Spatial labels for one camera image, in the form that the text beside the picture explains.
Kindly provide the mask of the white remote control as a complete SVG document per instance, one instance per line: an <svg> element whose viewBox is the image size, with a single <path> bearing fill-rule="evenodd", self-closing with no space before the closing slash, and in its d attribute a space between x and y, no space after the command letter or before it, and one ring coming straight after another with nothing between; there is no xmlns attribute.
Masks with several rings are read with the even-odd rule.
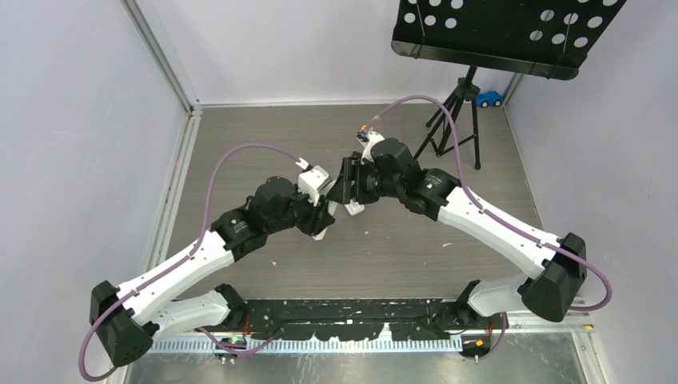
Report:
<svg viewBox="0 0 678 384"><path fill-rule="evenodd" d="M313 240L320 241L324 238L327 229L336 221L334 217L335 210L336 206L330 204L319 211L317 219L315 220L315 234L312 236Z"/></svg>
<svg viewBox="0 0 678 384"><path fill-rule="evenodd" d="M357 202L351 202L345 205L345 209L350 216L356 216L362 213L365 210L365 207Z"/></svg>

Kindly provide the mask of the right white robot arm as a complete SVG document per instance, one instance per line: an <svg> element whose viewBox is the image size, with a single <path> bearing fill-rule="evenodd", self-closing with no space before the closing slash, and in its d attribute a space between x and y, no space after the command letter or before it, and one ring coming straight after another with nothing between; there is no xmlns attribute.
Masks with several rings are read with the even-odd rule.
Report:
<svg viewBox="0 0 678 384"><path fill-rule="evenodd" d="M511 278L470 282L455 305L461 325L477 328L495 314L514 310L530 310L550 322L564 319L586 271L563 253L584 258L582 238L573 233L558 238L481 201L448 172L420 167L395 138L370 134L361 141L362 152L343 158L329 200L367 205L395 198L414 214L473 236L519 268L521 273Z"/></svg>

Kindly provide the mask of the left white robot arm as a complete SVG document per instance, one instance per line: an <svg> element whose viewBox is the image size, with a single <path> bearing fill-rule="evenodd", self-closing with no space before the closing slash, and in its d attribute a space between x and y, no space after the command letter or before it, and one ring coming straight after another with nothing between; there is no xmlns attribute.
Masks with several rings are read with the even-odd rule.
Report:
<svg viewBox="0 0 678 384"><path fill-rule="evenodd" d="M335 222L335 207L326 197L333 184L318 168L301 173L297 182L268 178L243 206L223 213L178 254L118 286L107 280L97 284L90 296L90 323L112 365L126 366L155 342L201 326L238 330L246 305L232 286L222 284L191 299L178 295L283 230L321 239Z"/></svg>

